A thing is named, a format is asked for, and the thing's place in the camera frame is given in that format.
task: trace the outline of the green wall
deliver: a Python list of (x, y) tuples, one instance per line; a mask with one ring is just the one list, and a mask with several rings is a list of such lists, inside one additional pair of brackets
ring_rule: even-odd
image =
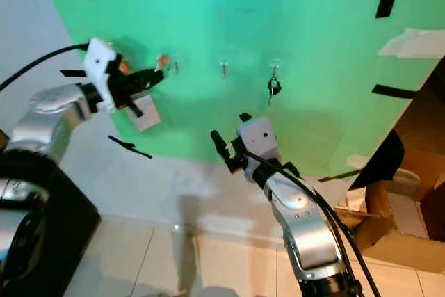
[[(375, 84), (417, 90), (436, 63), (378, 51), (405, 27), (445, 28), (444, 0), (396, 0), (383, 19), (375, 19), (379, 0), (53, 1), (74, 42), (113, 41), (135, 70), (154, 66), (161, 52), (176, 55), (180, 73), (152, 91), (160, 124), (138, 133), (124, 111), (113, 114), (124, 141), (220, 162), (210, 131), (232, 139), (239, 113), (267, 115), (284, 160), (319, 175), (372, 154), (409, 103), (371, 93)], [(268, 108), (274, 58), (283, 89)]]

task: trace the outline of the white floor tile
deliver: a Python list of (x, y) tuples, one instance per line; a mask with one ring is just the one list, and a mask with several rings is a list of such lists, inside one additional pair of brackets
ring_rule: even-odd
[(445, 295), (445, 275), (417, 271), (423, 295), (425, 297), (442, 297)]
[[(364, 295), (366, 297), (374, 296), (359, 263), (351, 261), (350, 264), (355, 277), (362, 283)], [(415, 270), (370, 263), (367, 265), (381, 296), (422, 297), (422, 290)]]
[(155, 230), (132, 297), (191, 294), (199, 291), (195, 238)]
[[(277, 260), (277, 297), (301, 296), (300, 288), (293, 274), (287, 254), (285, 252), (278, 252)], [(353, 267), (356, 278), (362, 283), (364, 295), (366, 297), (372, 297), (373, 293), (362, 273), (359, 263), (351, 261), (351, 266)], [(422, 297), (416, 271), (408, 268), (381, 266), (378, 264), (368, 264), (368, 269), (378, 286), (381, 296)]]
[(126, 297), (136, 280), (152, 229), (102, 222), (64, 297)]
[(292, 266), (286, 252), (277, 254), (277, 297), (299, 297), (300, 287), (293, 274)]
[(227, 296), (275, 296), (275, 250), (202, 237), (197, 240), (204, 288), (231, 289)]
[(275, 296), (275, 251), (155, 231), (132, 297)]

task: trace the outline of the black cable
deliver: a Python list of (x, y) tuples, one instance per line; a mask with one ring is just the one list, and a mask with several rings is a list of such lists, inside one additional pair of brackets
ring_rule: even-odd
[(0, 83), (0, 92), (2, 90), (4, 90), (6, 87), (8, 87), (15, 79), (19, 78), (23, 73), (32, 69), (33, 67), (35, 67), (36, 65), (40, 64), (41, 62), (47, 60), (48, 58), (51, 58), (51, 57), (57, 56), (59, 54), (62, 54), (66, 51), (75, 50), (75, 49), (81, 49), (81, 50), (86, 51), (87, 48), (88, 48), (88, 43), (81, 43), (79, 45), (71, 45), (69, 47), (65, 47), (65, 48), (50, 52), (49, 54), (46, 54), (46, 55), (36, 59), (35, 61), (29, 63), (27, 66), (18, 70), (11, 77), (7, 78), (3, 83)]
[[(332, 219), (335, 220), (335, 222), (337, 223), (337, 225), (340, 227), (341, 231), (345, 234), (346, 239), (348, 240), (349, 244), (351, 245), (355, 256), (357, 257), (358, 262), (360, 263), (360, 266), (362, 267), (363, 273), (366, 276), (366, 279), (368, 280), (368, 283), (374, 293), (375, 297), (380, 297), (380, 293), (378, 291), (377, 286), (374, 283), (374, 279), (371, 276), (371, 273), (369, 273), (368, 267), (366, 266), (362, 254), (360, 253), (357, 245), (355, 244), (353, 235), (351, 233), (351, 231), (348, 229), (348, 227), (346, 227), (340, 220), (340, 218), (337, 216), (337, 213), (333, 210), (333, 208), (331, 208), (331, 206), (326, 202), (326, 200), (323, 198), (323, 196), (321, 196), (317, 191), (314, 190), (315, 193), (312, 193), (312, 191), (310, 191), (300, 180), (298, 180), (296, 177), (294, 177), (293, 175), (289, 174), (288, 172), (286, 172), (285, 170), (283, 170), (283, 168), (281, 166), (276, 166), (275, 164), (261, 158), (260, 156), (257, 156), (256, 154), (253, 154), (249, 151), (245, 152), (246, 155), (250, 156), (251, 158), (259, 161), (260, 163), (264, 163), (267, 166), (269, 166), (270, 168), (272, 168), (273, 170), (277, 171), (279, 174), (285, 176), (286, 178), (288, 178), (289, 180), (291, 180), (292, 182), (294, 182), (295, 184), (297, 184), (312, 200), (314, 200), (314, 202), (321, 208), (321, 210), (323, 211), (323, 213), (326, 215), (326, 218), (329, 220), (329, 222), (332, 224)], [(339, 242), (339, 247), (340, 249), (344, 249), (344, 245), (343, 242), (341, 240), (341, 237), (337, 237), (337, 241)], [(345, 265), (348, 267), (348, 265), (346, 263), (349, 263), (348, 260), (348, 256), (346, 254), (346, 250), (345, 253), (343, 255), (343, 258), (346, 260), (345, 261)]]

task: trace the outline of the brown cardboard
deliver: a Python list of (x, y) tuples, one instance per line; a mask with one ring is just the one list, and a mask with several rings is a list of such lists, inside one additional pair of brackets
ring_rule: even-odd
[(445, 155), (445, 103), (427, 82), (394, 129), (406, 150)]
[(0, 130), (0, 152), (5, 146), (6, 141), (7, 141), (6, 135), (2, 132), (2, 130)]
[(433, 190), (437, 178), (445, 172), (445, 155), (406, 149), (401, 168), (420, 176), (420, 189), (413, 196), (416, 201), (420, 201)]
[(363, 211), (353, 211), (342, 208), (335, 208), (337, 216), (340, 218), (341, 222), (346, 225), (349, 230), (355, 229), (361, 222), (363, 222), (366, 217), (373, 217), (378, 215), (368, 214)]
[(421, 210), (428, 235), (433, 240), (445, 241), (445, 182), (421, 201)]
[(397, 229), (384, 182), (367, 187), (369, 217), (356, 229), (357, 245), (363, 255), (423, 271), (445, 271), (445, 243), (411, 236)]

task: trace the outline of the silver robotic arm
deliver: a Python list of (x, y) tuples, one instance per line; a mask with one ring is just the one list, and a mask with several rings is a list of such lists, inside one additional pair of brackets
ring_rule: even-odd
[(300, 185), (270, 167), (287, 169), (300, 184), (313, 190), (294, 166), (281, 165), (277, 139), (269, 120), (254, 119), (247, 114), (240, 117), (244, 123), (236, 130), (238, 138), (230, 145), (226, 145), (217, 131), (212, 131), (211, 137), (230, 171), (244, 169), (245, 178), (257, 183), (270, 202), (273, 215), (282, 227), (284, 245), (303, 297), (360, 296), (361, 286), (347, 270), (343, 258), (346, 253), (341, 251), (333, 230), (336, 227), (319, 211), (315, 195), (308, 196)]
[[(0, 155), (0, 295), (2, 286), (25, 277), (38, 263), (51, 189), (59, 188), (47, 180), (54, 179), (74, 129), (99, 110), (128, 106), (141, 116), (133, 98), (163, 79), (155, 69), (123, 73), (122, 55), (97, 38), (88, 44), (84, 68), (91, 83), (51, 88), (31, 98)], [(48, 168), (39, 169), (38, 163)]]

